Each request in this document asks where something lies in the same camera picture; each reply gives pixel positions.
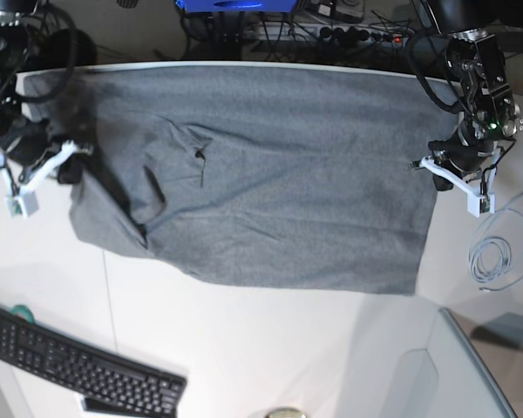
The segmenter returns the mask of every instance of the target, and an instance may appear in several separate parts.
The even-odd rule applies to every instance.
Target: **gray towel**
[[[456,123],[413,78],[231,64],[81,71],[36,111],[102,151],[73,188],[81,240],[211,283],[366,293],[414,292],[436,193],[408,167]]]

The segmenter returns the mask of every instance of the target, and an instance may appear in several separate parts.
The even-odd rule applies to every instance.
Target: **black electronic device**
[[[306,9],[349,24],[359,24],[364,19],[364,0],[311,0]]]
[[[135,415],[173,418],[186,379],[77,342],[0,308],[0,360]]]

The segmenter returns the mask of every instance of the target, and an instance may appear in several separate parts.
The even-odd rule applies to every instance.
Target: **coiled white cable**
[[[518,257],[512,258],[512,248],[506,239],[496,236],[486,236],[492,227],[508,213],[516,215],[523,222],[523,213],[511,208],[512,205],[522,198],[523,193],[515,196],[502,209],[480,224],[472,235],[472,243],[469,247],[469,271],[472,278],[478,283],[483,285],[492,283],[496,279],[505,276],[518,265],[518,261],[523,257],[523,248]],[[497,260],[491,263],[491,267],[486,266],[483,260],[485,251],[488,249],[493,250],[495,254],[494,257],[497,258]],[[523,274],[508,285],[499,288],[481,287],[480,290],[483,292],[501,292],[522,280]]]

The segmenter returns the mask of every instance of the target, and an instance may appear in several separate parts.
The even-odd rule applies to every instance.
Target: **white table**
[[[519,103],[523,111],[523,98]],[[503,204],[523,190],[523,134],[500,166],[496,192]],[[184,374],[183,418],[261,418],[284,405],[315,418],[351,416],[356,405],[358,415],[378,417],[397,358],[425,347],[430,337],[438,309],[432,302],[477,323],[523,313],[523,283],[484,294],[467,276],[467,242],[479,221],[466,212],[462,192],[438,196],[418,274],[424,298],[201,283],[158,261],[77,242],[67,219],[68,193],[47,181],[38,190],[41,210],[12,220],[0,179],[0,303],[24,303],[47,326]],[[375,362],[378,357],[383,360]],[[67,390],[22,371],[12,374],[2,363],[0,380],[10,402],[16,402],[17,381],[29,404],[18,402],[17,416],[29,416],[28,410],[38,418],[80,416]],[[515,396],[519,403],[517,389]]]

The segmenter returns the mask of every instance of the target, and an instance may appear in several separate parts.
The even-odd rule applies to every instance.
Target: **black keyboard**
[[[0,360],[141,416],[172,418],[186,379],[108,354],[0,309]]]

